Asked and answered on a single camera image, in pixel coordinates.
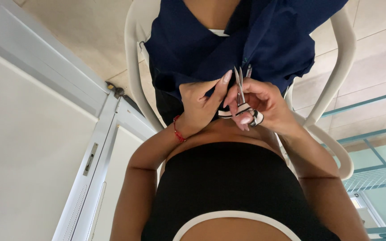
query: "long manicured nail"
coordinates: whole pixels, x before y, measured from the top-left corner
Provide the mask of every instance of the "long manicured nail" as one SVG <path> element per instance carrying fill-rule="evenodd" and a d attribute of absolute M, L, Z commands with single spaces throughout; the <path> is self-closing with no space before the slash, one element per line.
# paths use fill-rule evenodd
<path fill-rule="evenodd" d="M 227 85 L 229 83 L 230 77 L 232 76 L 232 70 L 229 70 L 227 73 L 223 75 L 221 78 L 222 84 Z"/>
<path fill-rule="evenodd" d="M 248 123 L 250 123 L 251 121 L 252 121 L 252 118 L 246 116 L 246 117 L 242 118 L 242 120 L 241 120 L 239 123 L 241 123 L 241 124 L 248 124 Z"/>

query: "white plastic chair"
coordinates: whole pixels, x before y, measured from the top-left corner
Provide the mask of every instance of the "white plastic chair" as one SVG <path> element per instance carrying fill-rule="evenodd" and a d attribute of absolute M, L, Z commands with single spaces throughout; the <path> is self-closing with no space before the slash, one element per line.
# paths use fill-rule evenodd
<path fill-rule="evenodd" d="M 141 79 L 139 76 L 137 46 L 140 42 L 147 41 L 150 37 L 151 24 L 153 20 L 157 18 L 159 11 L 159 0 L 134 0 L 127 13 L 124 30 L 127 71 L 133 99 L 156 131 L 160 131 L 164 127 L 145 98 L 144 91 L 142 90 Z M 340 161 L 340 177 L 342 180 L 346 180 L 350 178 L 354 172 L 354 164 L 350 156 L 335 139 L 319 128 L 316 125 L 316 122 L 329 106 L 331 100 L 345 81 L 354 61 L 357 40 L 348 19 L 346 7 L 342 8 L 330 19 L 338 43 L 338 59 L 336 66 L 309 116 L 304 118 L 296 112 L 293 112 L 293 114 L 298 123 L 302 124 L 310 133 L 322 140 L 329 149 L 335 153 Z M 148 52 L 144 45 L 141 45 L 141 48 L 142 55 L 148 65 Z M 285 100 L 290 109 L 292 109 L 292 89 L 293 85 L 288 88 L 285 96 Z"/>

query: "white undershirt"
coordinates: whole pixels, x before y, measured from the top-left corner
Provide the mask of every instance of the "white undershirt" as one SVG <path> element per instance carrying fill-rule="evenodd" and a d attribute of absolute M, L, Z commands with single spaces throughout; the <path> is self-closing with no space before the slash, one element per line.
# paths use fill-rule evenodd
<path fill-rule="evenodd" d="M 215 35 L 217 35 L 217 36 L 221 36 L 221 37 L 229 37 L 229 35 L 227 35 L 227 34 L 225 34 L 224 33 L 224 30 L 221 30 L 221 29 L 210 29 L 209 28 L 209 30 L 211 31 L 211 32 L 213 32 Z"/>
<path fill-rule="evenodd" d="M 293 233 L 293 231 L 291 231 L 287 226 L 283 225 L 282 223 L 276 221 L 273 218 L 270 218 L 268 216 L 264 216 L 261 214 L 255 214 L 255 213 L 244 212 L 244 211 L 231 211 L 231 210 L 206 213 L 191 219 L 190 221 L 186 222 L 180 228 L 180 230 L 178 230 L 173 241 L 180 241 L 180 239 L 187 232 L 187 230 L 189 230 L 191 227 L 195 226 L 196 224 L 206 220 L 221 218 L 221 217 L 239 217 L 239 218 L 246 218 L 246 219 L 264 222 L 283 232 L 292 241 L 301 241 L 300 238 L 297 237 L 297 235 Z"/>

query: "red bracelet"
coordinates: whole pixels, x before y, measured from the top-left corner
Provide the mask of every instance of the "red bracelet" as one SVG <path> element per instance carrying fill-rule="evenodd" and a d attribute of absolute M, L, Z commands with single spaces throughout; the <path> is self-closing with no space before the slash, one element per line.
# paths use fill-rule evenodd
<path fill-rule="evenodd" d="M 174 118 L 174 131 L 175 131 L 175 136 L 178 138 L 178 140 L 180 141 L 180 143 L 183 143 L 185 142 L 186 140 L 184 139 L 183 135 L 177 131 L 177 128 L 175 127 L 175 121 L 178 119 L 178 117 L 180 117 L 179 115 L 175 116 Z"/>

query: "hand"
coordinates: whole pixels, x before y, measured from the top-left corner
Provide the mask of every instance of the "hand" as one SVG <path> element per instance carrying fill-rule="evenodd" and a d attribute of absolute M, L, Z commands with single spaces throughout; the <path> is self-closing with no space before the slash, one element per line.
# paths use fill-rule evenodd
<path fill-rule="evenodd" d="M 177 119 L 177 130 L 187 138 L 206 127 L 217 112 L 218 106 L 227 93 L 232 70 L 221 79 L 208 82 L 195 82 L 180 85 L 184 113 Z M 205 96 L 215 86 L 211 97 Z"/>
<path fill-rule="evenodd" d="M 263 114 L 264 119 L 260 124 L 261 126 L 280 135 L 290 135 L 300 127 L 276 85 L 244 78 L 242 91 L 244 92 L 245 102 Z M 238 111 L 237 95 L 238 88 L 233 85 L 229 89 L 223 104 L 223 107 L 227 105 L 230 107 L 233 116 Z M 249 112 L 244 112 L 232 119 L 241 130 L 248 130 L 248 123 L 252 121 L 253 116 Z"/>

